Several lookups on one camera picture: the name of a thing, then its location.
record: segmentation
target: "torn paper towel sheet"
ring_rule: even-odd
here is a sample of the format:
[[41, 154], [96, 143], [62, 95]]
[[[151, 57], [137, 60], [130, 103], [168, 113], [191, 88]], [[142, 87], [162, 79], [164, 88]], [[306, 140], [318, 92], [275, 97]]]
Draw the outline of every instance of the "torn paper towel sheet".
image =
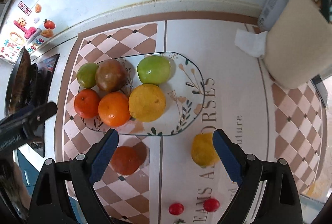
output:
[[268, 32], [254, 34], [238, 29], [235, 35], [235, 46], [253, 57], [263, 58], [267, 34]]

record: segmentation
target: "yellow fruit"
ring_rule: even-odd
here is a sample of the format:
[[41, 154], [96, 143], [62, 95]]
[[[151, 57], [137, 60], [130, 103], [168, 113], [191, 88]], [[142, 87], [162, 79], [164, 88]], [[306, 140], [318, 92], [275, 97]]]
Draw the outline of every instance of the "yellow fruit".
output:
[[191, 157], [199, 166], [213, 166], [220, 160], [213, 147], [212, 135], [212, 133], [198, 134], [194, 138], [191, 147]]
[[141, 122], [157, 120], [164, 113], [165, 107], [164, 93], [153, 84], [136, 87], [129, 97], [130, 115]]

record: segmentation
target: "small red fruit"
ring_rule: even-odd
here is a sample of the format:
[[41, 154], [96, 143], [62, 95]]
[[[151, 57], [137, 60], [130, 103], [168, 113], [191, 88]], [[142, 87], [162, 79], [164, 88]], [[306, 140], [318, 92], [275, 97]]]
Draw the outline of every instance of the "small red fruit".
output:
[[55, 23], [53, 21], [51, 21], [51, 20], [45, 19], [45, 21], [44, 21], [44, 27], [46, 29], [52, 29], [53, 30], [55, 28]]
[[168, 212], [175, 216], [181, 215], [184, 210], [184, 206], [180, 203], [174, 203], [168, 208]]
[[219, 201], [214, 198], [207, 199], [203, 203], [203, 208], [207, 212], [215, 212], [216, 210], [218, 210], [219, 206], [220, 206]]

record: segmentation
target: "tangerine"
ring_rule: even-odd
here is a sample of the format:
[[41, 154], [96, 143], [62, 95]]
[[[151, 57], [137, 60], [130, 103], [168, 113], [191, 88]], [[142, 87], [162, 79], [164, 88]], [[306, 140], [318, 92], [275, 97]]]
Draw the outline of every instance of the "tangerine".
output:
[[115, 150], [110, 163], [115, 172], [131, 175], [137, 171], [142, 162], [135, 149], [129, 146], [120, 146]]
[[75, 96], [74, 109], [80, 117], [89, 119], [98, 115], [99, 102], [100, 97], [94, 90], [84, 89]]
[[105, 95], [98, 106], [100, 119], [108, 126], [115, 128], [130, 119], [128, 98], [121, 92]]

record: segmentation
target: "green fruit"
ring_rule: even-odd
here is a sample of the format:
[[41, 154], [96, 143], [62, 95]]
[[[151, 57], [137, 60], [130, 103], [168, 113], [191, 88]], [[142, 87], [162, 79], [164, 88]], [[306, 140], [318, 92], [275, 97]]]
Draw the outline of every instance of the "green fruit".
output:
[[86, 63], [82, 65], [76, 75], [78, 83], [84, 88], [92, 88], [96, 85], [96, 71], [99, 65], [96, 63]]
[[141, 83], [159, 85], [169, 79], [171, 66], [169, 61], [157, 55], [144, 58], [137, 65], [137, 73]]

